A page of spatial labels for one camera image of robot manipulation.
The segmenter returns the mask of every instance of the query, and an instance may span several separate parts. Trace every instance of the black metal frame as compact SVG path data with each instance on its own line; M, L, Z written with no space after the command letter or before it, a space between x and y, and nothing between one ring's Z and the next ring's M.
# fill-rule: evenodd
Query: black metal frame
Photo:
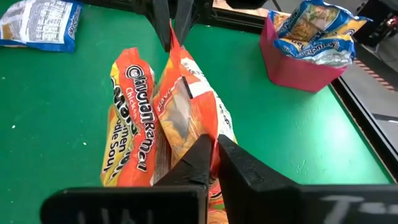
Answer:
M213 0L187 0L183 6L178 6L177 0L168 0L169 11L157 15L153 4L166 2L164 0L82 0L87 4L111 7L144 14L154 26L162 45L168 51L170 47L169 32L165 26L165 17L176 18L176 24L183 26L175 27L176 35L180 43L188 33L188 30L196 22L211 26L219 26L227 29L234 29L245 32L260 34L264 27L264 18L241 12L234 12L225 9L213 8ZM189 9L190 15L178 16L178 7L184 10ZM331 83L333 89L340 96L352 118L359 125L360 129L373 146L376 154L381 158L384 165L391 173L394 181L398 179L398 151L390 143L383 130L379 127L373 115L366 109L354 91L347 85L343 77L337 78Z

